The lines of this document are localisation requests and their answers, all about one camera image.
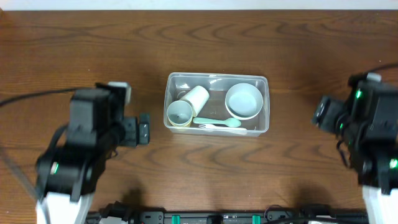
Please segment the clear plastic storage container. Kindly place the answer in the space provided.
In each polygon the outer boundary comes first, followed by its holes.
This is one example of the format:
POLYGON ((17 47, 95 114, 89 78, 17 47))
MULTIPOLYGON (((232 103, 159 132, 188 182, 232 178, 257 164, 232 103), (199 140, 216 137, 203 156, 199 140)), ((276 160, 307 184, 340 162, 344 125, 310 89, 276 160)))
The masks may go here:
POLYGON ((253 75, 232 75, 217 73, 187 73, 173 72, 169 75, 164 100, 164 124, 173 133, 182 134, 204 134, 224 136, 250 136, 258 137, 269 129, 270 120, 270 99, 267 78, 253 75), (210 97, 197 117, 225 120, 233 118, 225 107, 225 96, 227 91, 238 83, 248 83, 258 88, 263 95, 264 104, 257 116, 249 120, 240 120, 239 128, 246 128, 246 135, 227 133, 224 131, 209 131, 199 128, 195 124, 193 116, 189 127, 172 126, 167 118, 167 108, 174 102, 181 100, 190 90, 196 86, 204 87, 210 97))

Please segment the yellow plastic cup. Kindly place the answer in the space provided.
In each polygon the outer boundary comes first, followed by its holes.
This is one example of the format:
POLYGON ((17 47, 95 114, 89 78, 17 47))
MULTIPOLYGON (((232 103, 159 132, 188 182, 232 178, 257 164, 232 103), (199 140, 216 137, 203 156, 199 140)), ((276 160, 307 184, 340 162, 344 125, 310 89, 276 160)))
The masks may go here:
POLYGON ((176 126, 176 127, 189 127, 191 125, 192 120, 188 120, 187 122, 184 123, 175 123, 173 121, 169 121, 171 123, 172 126, 176 126))

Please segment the pink plastic fork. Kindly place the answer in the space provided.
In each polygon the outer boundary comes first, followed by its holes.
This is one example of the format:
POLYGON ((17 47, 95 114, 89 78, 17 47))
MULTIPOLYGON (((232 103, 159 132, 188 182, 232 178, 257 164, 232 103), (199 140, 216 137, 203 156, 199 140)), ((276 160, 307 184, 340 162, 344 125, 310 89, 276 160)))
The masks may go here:
POLYGON ((214 124, 199 124, 198 127, 209 131, 224 131, 227 133, 238 134, 238 135, 247 134, 246 128, 230 128, 227 126, 215 126, 214 124))

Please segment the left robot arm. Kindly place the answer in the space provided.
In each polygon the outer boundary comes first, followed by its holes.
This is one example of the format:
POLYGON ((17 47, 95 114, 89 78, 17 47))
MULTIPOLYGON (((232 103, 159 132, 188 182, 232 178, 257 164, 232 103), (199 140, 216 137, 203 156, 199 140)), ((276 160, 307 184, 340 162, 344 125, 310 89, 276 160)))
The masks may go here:
POLYGON ((84 223, 106 161, 119 146, 149 143, 150 116, 71 114, 66 134, 37 160, 37 223, 84 223))

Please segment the grey plastic cup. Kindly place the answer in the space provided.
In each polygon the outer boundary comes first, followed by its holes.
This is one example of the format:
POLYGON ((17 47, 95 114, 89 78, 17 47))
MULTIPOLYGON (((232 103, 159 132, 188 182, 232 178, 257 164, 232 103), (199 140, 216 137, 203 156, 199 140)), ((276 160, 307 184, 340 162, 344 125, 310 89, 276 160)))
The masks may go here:
POLYGON ((192 107, 186 101, 172 102, 167 108, 167 118, 175 123, 184 123, 193 119, 192 107))

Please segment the mint green plastic spoon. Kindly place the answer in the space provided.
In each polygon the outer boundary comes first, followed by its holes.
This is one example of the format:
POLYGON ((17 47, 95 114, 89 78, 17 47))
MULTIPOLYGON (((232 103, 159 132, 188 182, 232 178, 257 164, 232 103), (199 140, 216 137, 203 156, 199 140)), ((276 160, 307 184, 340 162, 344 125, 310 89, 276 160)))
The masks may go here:
POLYGON ((236 118, 228 118, 225 120, 219 120, 219 119, 196 117, 193 119, 193 122, 195 124, 222 124, 222 125, 225 125, 230 128, 238 128, 241 126, 240 120, 238 120, 236 118))

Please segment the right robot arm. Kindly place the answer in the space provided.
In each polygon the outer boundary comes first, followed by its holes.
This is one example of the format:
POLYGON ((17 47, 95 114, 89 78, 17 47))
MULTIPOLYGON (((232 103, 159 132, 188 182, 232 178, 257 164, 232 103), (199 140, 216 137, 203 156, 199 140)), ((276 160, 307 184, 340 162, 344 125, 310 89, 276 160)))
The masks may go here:
POLYGON ((397 103, 394 95, 323 96, 312 122, 345 144, 370 223, 397 223, 397 103))

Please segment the white plastic cup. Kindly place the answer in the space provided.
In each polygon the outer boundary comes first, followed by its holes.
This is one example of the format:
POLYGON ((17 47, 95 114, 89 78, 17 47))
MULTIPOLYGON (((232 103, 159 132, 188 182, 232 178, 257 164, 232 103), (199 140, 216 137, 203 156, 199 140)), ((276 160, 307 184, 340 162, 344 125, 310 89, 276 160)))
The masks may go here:
POLYGON ((209 92, 202 86, 196 86, 185 94, 181 100, 190 104, 193 116, 197 117, 210 97, 209 92))

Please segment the grey plastic bowl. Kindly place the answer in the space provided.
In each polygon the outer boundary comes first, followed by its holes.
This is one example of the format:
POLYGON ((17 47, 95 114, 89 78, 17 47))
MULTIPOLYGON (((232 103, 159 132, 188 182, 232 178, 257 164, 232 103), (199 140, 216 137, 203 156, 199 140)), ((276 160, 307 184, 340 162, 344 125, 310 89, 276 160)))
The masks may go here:
POLYGON ((238 83, 232 86, 225 96, 225 107, 256 107, 260 111, 264 104, 263 95, 254 85, 238 83))

